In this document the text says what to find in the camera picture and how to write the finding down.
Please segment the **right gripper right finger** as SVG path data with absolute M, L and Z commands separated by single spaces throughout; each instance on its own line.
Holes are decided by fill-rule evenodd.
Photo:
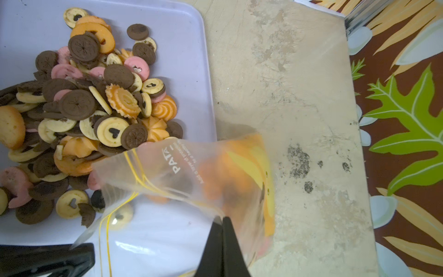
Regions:
M 223 276 L 251 277 L 229 217 L 223 218 Z

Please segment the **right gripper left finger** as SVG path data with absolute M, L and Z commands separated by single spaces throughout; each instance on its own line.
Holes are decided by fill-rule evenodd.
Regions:
M 221 277 L 223 273 L 223 226 L 216 217 L 210 229 L 200 264 L 194 277 Z

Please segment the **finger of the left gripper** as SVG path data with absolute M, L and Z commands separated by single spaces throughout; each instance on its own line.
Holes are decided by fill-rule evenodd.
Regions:
M 95 265 L 94 244 L 1 245 L 2 277 L 82 277 Z

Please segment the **ziploc bag with yellow toy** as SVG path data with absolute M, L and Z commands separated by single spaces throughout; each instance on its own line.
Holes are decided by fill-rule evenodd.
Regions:
M 275 232 L 271 163 L 258 133 L 213 143 L 144 143 L 93 165 L 103 215 L 92 242 L 96 277 L 191 277 L 215 218 L 228 217 L 247 266 Z

